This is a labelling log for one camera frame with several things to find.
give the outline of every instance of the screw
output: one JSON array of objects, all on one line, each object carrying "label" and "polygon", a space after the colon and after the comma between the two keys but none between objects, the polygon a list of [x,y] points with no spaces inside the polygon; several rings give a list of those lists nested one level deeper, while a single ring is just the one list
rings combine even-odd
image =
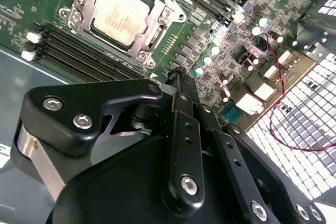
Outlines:
[{"label": "screw", "polygon": [[150,68],[152,68],[152,67],[155,66],[153,61],[148,62],[147,65],[148,65]]},{"label": "screw", "polygon": [[252,207],[252,211],[253,213],[262,221],[266,221],[267,220],[267,213],[264,210],[264,208],[255,201],[252,201],[251,203],[251,207]]},{"label": "screw", "polygon": [[296,209],[299,212],[299,214],[303,217],[303,219],[309,220],[309,215],[307,211],[304,210],[303,207],[301,207],[300,205],[296,205]]},{"label": "screw", "polygon": [[309,208],[310,208],[310,211],[311,211],[311,213],[313,214],[313,216],[314,216],[317,220],[321,221],[321,220],[322,220],[322,217],[321,217],[321,215],[319,214],[319,212],[317,212],[317,211],[315,210],[315,208],[313,208],[312,206],[309,206]]},{"label": "screw", "polygon": [[186,97],[185,95],[181,94],[180,97],[183,101],[186,101],[186,102],[188,101],[188,97]]},{"label": "screw", "polygon": [[232,127],[234,132],[236,132],[237,134],[240,133],[240,129],[237,126],[232,125],[231,127]]},{"label": "screw", "polygon": [[146,58],[146,53],[145,52],[140,52],[139,53],[139,59],[144,60]]},{"label": "screw", "polygon": [[170,11],[169,10],[164,10],[162,13],[162,18],[163,19],[169,19],[170,17]]},{"label": "screw", "polygon": [[73,120],[73,124],[80,129],[87,130],[92,127],[92,120],[88,115],[78,114]]},{"label": "screw", "polygon": [[66,17],[67,16],[67,12],[65,10],[61,10],[60,11],[60,15],[61,15],[61,17]]},{"label": "screw", "polygon": [[43,106],[47,110],[58,111],[63,108],[63,104],[56,98],[47,98],[43,101]]},{"label": "screw", "polygon": [[72,20],[73,20],[74,22],[78,22],[79,19],[78,19],[77,16],[73,15],[73,16],[72,16]]},{"label": "screw", "polygon": [[205,112],[211,113],[211,110],[207,106],[203,105],[203,109],[205,110]]},{"label": "screw", "polygon": [[182,177],[181,186],[190,195],[195,195],[197,193],[197,185],[195,180],[188,176]]}]

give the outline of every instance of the vent grille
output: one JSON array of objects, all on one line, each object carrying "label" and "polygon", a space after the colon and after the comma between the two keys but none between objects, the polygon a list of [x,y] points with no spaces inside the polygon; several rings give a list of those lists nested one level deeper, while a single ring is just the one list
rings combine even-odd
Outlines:
[{"label": "vent grille", "polygon": [[[299,148],[336,142],[336,56],[329,54],[287,93],[272,118],[275,135]],[[308,198],[314,199],[336,186],[336,148],[326,152],[292,151],[269,133],[269,111],[248,132],[256,144],[293,180]]]}]

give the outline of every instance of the red wire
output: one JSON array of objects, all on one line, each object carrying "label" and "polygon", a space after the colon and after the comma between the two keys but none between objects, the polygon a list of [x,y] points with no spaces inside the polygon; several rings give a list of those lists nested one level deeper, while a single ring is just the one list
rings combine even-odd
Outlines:
[{"label": "red wire", "polygon": [[269,50],[271,51],[272,55],[277,60],[278,70],[279,70],[279,76],[280,76],[280,83],[281,83],[281,86],[282,86],[282,96],[281,96],[279,102],[273,107],[273,109],[271,111],[270,118],[269,118],[270,119],[270,122],[269,122],[269,131],[271,132],[271,135],[273,136],[273,138],[278,143],[280,143],[281,145],[283,145],[283,146],[285,146],[287,148],[290,148],[291,150],[297,150],[297,151],[302,151],[302,152],[324,152],[324,151],[327,151],[328,149],[335,148],[336,144],[331,144],[331,145],[326,146],[326,147],[321,147],[321,148],[319,148],[317,150],[313,150],[313,149],[310,149],[310,148],[299,148],[299,147],[295,147],[295,146],[290,146],[290,145],[286,144],[284,141],[280,140],[279,138],[277,138],[275,136],[274,130],[272,129],[272,127],[274,126],[272,118],[274,116],[274,110],[277,109],[277,108],[279,108],[280,105],[282,105],[282,101],[286,97],[286,89],[285,89],[285,83],[283,81],[283,75],[284,75],[284,73],[281,70],[281,64],[279,62],[277,54],[276,54],[276,52],[275,52],[275,50],[273,48],[270,47]]}]

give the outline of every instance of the chip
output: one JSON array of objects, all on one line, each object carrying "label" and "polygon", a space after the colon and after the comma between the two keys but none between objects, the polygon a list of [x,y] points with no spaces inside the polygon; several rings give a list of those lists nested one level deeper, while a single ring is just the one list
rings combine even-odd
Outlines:
[{"label": "chip", "polygon": [[186,59],[184,56],[180,55],[180,54],[177,54],[175,60],[176,60],[178,63],[182,64],[182,65],[184,65],[185,62],[187,61],[187,59]]},{"label": "chip", "polygon": [[253,12],[255,14],[259,14],[263,11],[263,8],[260,6],[260,5],[256,5],[254,8],[253,8]]},{"label": "chip", "polygon": [[190,57],[190,55],[193,53],[193,50],[190,47],[183,46],[181,49],[181,53],[186,55],[187,57]]},{"label": "chip", "polygon": [[194,37],[189,37],[189,39],[187,40],[187,43],[192,47],[196,47],[198,44],[198,40],[195,39]]},{"label": "chip", "polygon": [[208,81],[208,80],[210,80],[210,78],[211,78],[211,74],[209,74],[208,72],[205,72],[205,74],[203,74],[203,79],[204,80]]},{"label": "chip", "polygon": [[203,38],[203,35],[205,34],[205,31],[200,29],[199,27],[196,27],[194,30],[194,35],[198,38]]},{"label": "chip", "polygon": [[94,27],[126,46],[147,29],[150,8],[141,0],[97,0],[95,7]]},{"label": "chip", "polygon": [[234,36],[233,34],[230,34],[228,37],[227,37],[227,40],[231,43],[234,43],[237,41],[237,37]]},{"label": "chip", "polygon": [[234,64],[234,63],[231,63],[231,64],[229,65],[229,68],[230,68],[230,69],[235,69],[235,67],[236,67],[236,64]]},{"label": "chip", "polygon": [[212,99],[212,97],[208,94],[204,97],[204,101],[206,101],[206,102],[210,101],[211,99]]}]

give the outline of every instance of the green circuit board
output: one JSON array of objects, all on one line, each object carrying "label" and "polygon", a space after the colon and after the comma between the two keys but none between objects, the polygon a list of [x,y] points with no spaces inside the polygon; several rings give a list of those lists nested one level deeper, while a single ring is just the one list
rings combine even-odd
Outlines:
[{"label": "green circuit board", "polygon": [[[15,52],[21,53],[25,47],[26,35],[31,30],[31,23],[47,24],[51,23],[59,29],[71,34],[69,27],[58,14],[60,8],[71,8],[74,0],[0,0],[0,44]],[[255,54],[260,59],[259,66],[269,59],[269,55],[257,50],[255,39],[251,33],[258,18],[266,17],[269,26],[263,30],[275,30],[284,37],[293,36],[296,33],[296,21],[313,3],[314,0],[247,0],[246,6],[232,3],[233,13],[240,13],[243,18],[233,20],[231,26],[220,24],[213,16],[204,12],[190,3],[177,0],[182,10],[187,15],[184,23],[173,23],[166,31],[164,37],[153,51],[153,59],[156,62],[154,69],[145,70],[141,66],[124,62],[108,50],[91,42],[80,35],[73,35],[89,44],[113,59],[122,62],[125,66],[134,71],[152,77],[159,82],[166,80],[170,69],[180,66],[176,61],[176,56],[181,52],[186,41],[196,33],[196,29],[201,29],[204,33],[198,38],[198,43],[194,45],[193,54],[183,67],[190,75],[197,78],[197,87],[202,102],[211,106],[222,120],[226,120],[228,112],[234,110],[237,118],[239,113],[243,113],[232,103],[223,103],[220,92],[223,85],[218,84],[218,75],[224,73],[226,76],[233,76],[227,85],[231,89],[239,83],[243,83],[252,72],[237,62],[237,55],[242,46]],[[203,57],[208,53],[208,44],[216,43],[221,52],[212,57],[212,63],[208,66],[204,63]],[[48,60],[39,61],[40,64],[63,74],[75,82],[82,81],[80,77],[55,66]],[[203,69],[201,76],[195,74],[195,67]]]}]

